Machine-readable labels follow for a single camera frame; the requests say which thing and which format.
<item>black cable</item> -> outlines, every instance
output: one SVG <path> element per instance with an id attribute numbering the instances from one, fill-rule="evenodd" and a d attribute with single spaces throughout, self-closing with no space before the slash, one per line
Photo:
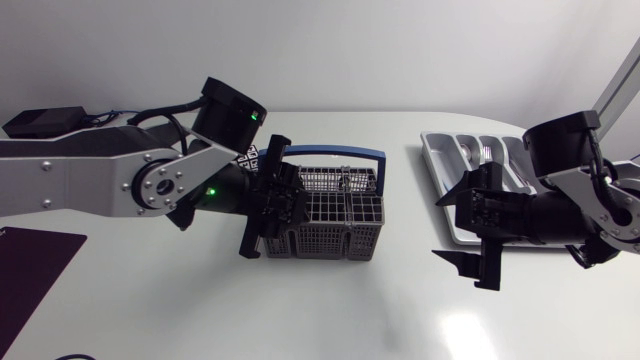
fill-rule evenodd
<path id="1" fill-rule="evenodd" d="M 189 155 L 189 149 L 187 148 L 187 135 L 184 132 L 184 128 L 182 127 L 182 125 L 180 125 L 180 122 L 178 121 L 178 119 L 176 119 L 175 116 L 171 114 L 167 114 L 164 117 L 169 119 L 169 121 L 176 128 L 178 135 L 180 136 L 180 147 L 182 149 L 182 155 L 184 156 Z"/>
<path id="2" fill-rule="evenodd" d="M 591 152 L 593 152 L 593 159 L 589 164 L 591 172 L 591 183 L 593 185 L 593 191 L 596 197 L 604 206 L 605 209 L 611 213 L 613 221 L 617 224 L 624 223 L 625 218 L 628 217 L 625 211 L 616 203 L 613 192 L 606 181 L 607 175 L 602 171 L 605 160 L 602 158 L 600 152 L 600 146 L 598 145 L 598 138 L 594 130 L 589 130 L 589 144 L 591 145 Z M 607 160 L 607 168 L 611 172 L 611 177 L 617 179 L 618 174 L 615 171 L 613 164 Z"/>
<path id="3" fill-rule="evenodd" d="M 604 165 L 609 169 L 609 177 L 611 177 L 611 181 L 618 180 L 618 170 L 613 165 L 613 163 L 607 159 L 602 159 L 604 161 Z"/>
<path id="4" fill-rule="evenodd" d="M 183 112 L 192 111 L 192 110 L 201 108 L 208 101 L 209 100 L 206 97 L 203 96 L 200 99 L 198 99 L 196 101 L 192 101 L 192 102 L 187 103 L 187 104 L 174 105 L 174 106 L 167 106 L 167 107 L 163 107 L 163 108 L 144 110 L 144 111 L 139 112 L 136 116 L 134 116 L 131 119 L 129 119 L 127 121 L 127 123 L 129 125 L 138 126 L 138 124 L 140 124 L 144 120 L 152 118 L 152 117 L 173 115 L 173 114 L 183 113 Z"/>
<path id="5" fill-rule="evenodd" d="M 92 358 L 89 355 L 83 355 L 83 354 L 72 354 L 72 355 L 65 355 L 63 357 L 59 357 L 56 360 L 96 360 L 94 358 Z"/>

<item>wire mesh basket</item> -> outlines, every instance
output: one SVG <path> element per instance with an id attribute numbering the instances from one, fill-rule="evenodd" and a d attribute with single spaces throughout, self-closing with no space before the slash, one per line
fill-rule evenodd
<path id="1" fill-rule="evenodd" d="M 384 224 L 384 153 L 353 147 L 322 148 L 326 151 L 319 152 L 318 146 L 292 146 L 285 155 L 321 153 L 375 159 L 378 174 L 371 168 L 301 167 L 299 176 L 309 192 L 309 222 L 286 229 L 278 238 L 263 238 L 267 256 L 371 260 Z"/>

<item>white wall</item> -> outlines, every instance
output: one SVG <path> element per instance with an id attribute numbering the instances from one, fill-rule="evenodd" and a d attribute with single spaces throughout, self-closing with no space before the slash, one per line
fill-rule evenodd
<path id="1" fill-rule="evenodd" d="M 213 76 L 272 111 L 530 126 L 595 103 L 639 13 L 637 0 L 4 0 L 0 119 L 180 103 Z"/>

